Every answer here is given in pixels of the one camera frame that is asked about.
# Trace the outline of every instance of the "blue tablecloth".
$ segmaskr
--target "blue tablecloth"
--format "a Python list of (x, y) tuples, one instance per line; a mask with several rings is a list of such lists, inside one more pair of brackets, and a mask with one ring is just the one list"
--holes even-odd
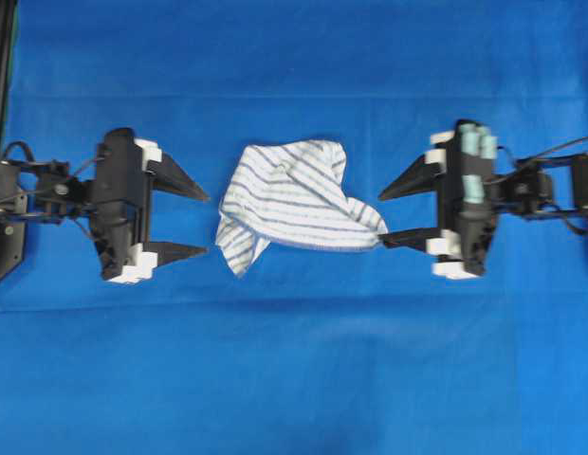
[[(430, 226), (431, 195), (377, 195), (458, 118), (518, 156), (588, 134), (588, 0), (22, 0), (6, 141), (77, 165), (132, 126), (212, 198), (156, 193), (153, 237), (210, 246), (250, 142), (338, 140), (345, 193)], [(588, 242), (562, 223), (502, 218), (468, 282), (271, 245), (242, 280), (213, 248), (117, 286), (73, 224), (27, 255), (0, 454), (588, 453)]]

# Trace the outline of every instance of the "white plastic part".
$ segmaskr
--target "white plastic part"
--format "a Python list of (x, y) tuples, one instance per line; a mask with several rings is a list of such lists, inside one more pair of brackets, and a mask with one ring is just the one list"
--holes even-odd
[(427, 240), (425, 250), (432, 256), (446, 255), (460, 259), (461, 238), (456, 232), (442, 229), (441, 237)]
[(425, 153), (425, 164), (439, 163), (442, 173), (446, 171), (446, 149), (431, 149)]
[(442, 131), (441, 133), (435, 133), (431, 135), (431, 144), (441, 144), (442, 142), (448, 142), (454, 137), (453, 131)]
[(149, 161), (161, 162), (161, 156), (163, 152), (157, 145), (156, 142), (148, 139), (134, 139), (134, 143), (142, 149), (142, 170), (146, 172), (147, 164)]
[(461, 261), (454, 261), (450, 263), (435, 263), (433, 264), (433, 274), (439, 277), (445, 277), (449, 280), (468, 280), (471, 278), (478, 278), (477, 275), (465, 271)]
[(128, 265), (124, 265), (121, 275), (111, 279), (111, 282), (121, 284), (135, 284), (140, 280), (150, 280), (153, 269), (157, 267), (157, 253), (143, 251), (142, 244), (130, 246)]

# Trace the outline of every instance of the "black cable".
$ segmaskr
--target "black cable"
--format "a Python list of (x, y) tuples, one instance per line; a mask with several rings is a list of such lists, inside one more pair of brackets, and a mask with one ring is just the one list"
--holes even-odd
[(27, 161), (29, 163), (35, 161), (35, 157), (32, 154), (32, 150), (30, 150), (30, 147), (28, 147), (28, 144), (26, 144), (25, 141), (23, 141), (23, 140), (15, 140), (15, 141), (11, 142), (11, 144), (8, 145), (4, 149), (3, 153), (0, 154), (0, 161), (7, 159), (9, 156), (9, 153), (16, 147), (19, 147), (20, 149), (22, 149), (22, 151), (25, 153), (25, 157), (27, 158)]
[(579, 137), (578, 139), (574, 139), (574, 140), (570, 140), (568, 142), (564, 142), (563, 144), (560, 145), (556, 145), (555, 147), (551, 147), (550, 149), (547, 149), (543, 152), (540, 152), (537, 155), (534, 156), (530, 156), (523, 164), (521, 164), (515, 171), (513, 171), (512, 173), (508, 173), (507, 175), (503, 175), (500, 178), (497, 178), (495, 180), (490, 180), (485, 182), (486, 185), (496, 185), (498, 183), (503, 183), (506, 180), (508, 180), (509, 178), (511, 178), (514, 175), (517, 175), (518, 173), (520, 173), (521, 171), (523, 171), (524, 169), (529, 168), (532, 164), (534, 164), (534, 162), (537, 159), (541, 159), (544, 156), (547, 155), (551, 155), (554, 152), (558, 152), (560, 150), (566, 149), (568, 147), (572, 147), (573, 145), (578, 145), (581, 144), (583, 142), (587, 142), (588, 141), (588, 136), (584, 136), (584, 137)]
[(509, 149), (508, 147), (504, 146), (504, 145), (499, 145), (497, 147), (498, 150), (504, 150), (505, 153), (507, 154), (507, 156), (509, 157), (509, 162), (511, 163), (511, 166), (513, 168), (517, 168), (517, 161), (515, 160), (515, 156), (513, 156), (513, 153), (511, 152), (511, 149)]
[(71, 218), (72, 222), (75, 223), (79, 229), (82, 230), (83, 235), (85, 237), (87, 237), (89, 240), (91, 240), (92, 242), (96, 242), (96, 239), (94, 239), (94, 237), (92, 236), (92, 234), (90, 233), (89, 230), (87, 230), (80, 222), (79, 220), (76, 220), (75, 218)]
[[(556, 211), (561, 211), (561, 207), (557, 204), (548, 204), (548, 206), (553, 207)], [(565, 213), (558, 213), (558, 216), (563, 221), (563, 223), (575, 234), (577, 234), (577, 235), (587, 235), (588, 234), (587, 229), (583, 229), (582, 227), (578, 227), (578, 226), (573, 225)]]
[(94, 164), (95, 162), (98, 162), (98, 161), (100, 161), (100, 160), (102, 160), (102, 159), (103, 159), (103, 158), (97, 158), (97, 157), (90, 158), (90, 159), (88, 159), (87, 161), (85, 161), (85, 162), (84, 162), (84, 163), (81, 165), (81, 167), (80, 167), (80, 168), (79, 168), (77, 171), (75, 171), (73, 174), (71, 174), (71, 175), (69, 175), (69, 176), (67, 176), (67, 177), (65, 177), (65, 178), (63, 178), (63, 179), (61, 179), (61, 180), (58, 180), (58, 181), (54, 182), (54, 183), (51, 185), (51, 187), (49, 187), (49, 186), (48, 186), (47, 188), (42, 188), (42, 189), (39, 189), (39, 190), (30, 190), (30, 191), (21, 191), (21, 192), (16, 192), (16, 193), (14, 193), (14, 194), (12, 194), (12, 195), (10, 195), (10, 196), (2, 197), (2, 198), (0, 199), (0, 204), (3, 204), (4, 202), (8, 202), (8, 201), (10, 201), (11, 199), (15, 199), (15, 198), (17, 198), (17, 197), (20, 197), (20, 196), (31, 196), (31, 195), (33, 195), (33, 194), (39, 194), (39, 193), (41, 193), (41, 192), (47, 192), (47, 191), (51, 191), (52, 189), (54, 189), (54, 188), (56, 187), (56, 185), (62, 185), (63, 183), (66, 183), (66, 182), (68, 182), (69, 180), (72, 180), (72, 179), (73, 179), (73, 178), (75, 178), (77, 175), (79, 175), (80, 173), (82, 173), (83, 171), (85, 171), (85, 170), (86, 170), (86, 169), (87, 169), (89, 166), (91, 166), (91, 165), (92, 165), (92, 164)]

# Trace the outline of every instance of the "towel fold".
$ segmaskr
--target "towel fold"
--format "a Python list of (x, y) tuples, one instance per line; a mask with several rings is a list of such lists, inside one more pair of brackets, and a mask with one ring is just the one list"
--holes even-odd
[(386, 233), (382, 217), (340, 183), (346, 155), (338, 142), (249, 145), (220, 204), (216, 244), (238, 276), (270, 244), (366, 251)]

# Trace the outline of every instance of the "cloth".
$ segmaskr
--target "cloth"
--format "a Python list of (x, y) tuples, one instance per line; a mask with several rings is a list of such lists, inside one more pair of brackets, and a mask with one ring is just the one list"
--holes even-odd
[(386, 233), (372, 207), (340, 188), (346, 154), (338, 142), (250, 145), (220, 205), (216, 244), (242, 276), (270, 242), (329, 251), (367, 251)]

